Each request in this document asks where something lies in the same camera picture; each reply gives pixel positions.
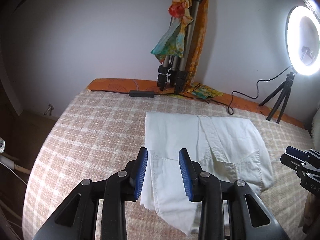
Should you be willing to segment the person's right hand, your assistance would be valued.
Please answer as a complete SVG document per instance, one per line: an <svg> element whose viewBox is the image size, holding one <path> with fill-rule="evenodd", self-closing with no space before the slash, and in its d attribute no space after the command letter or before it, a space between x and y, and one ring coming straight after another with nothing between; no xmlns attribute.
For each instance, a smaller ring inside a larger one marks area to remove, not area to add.
<svg viewBox="0 0 320 240"><path fill-rule="evenodd" d="M303 232L307 231L315 223L316 219L319 217L319 198L308 192L306 202L304 205L304 212L301 216L299 222L299 228L303 228Z"/></svg>

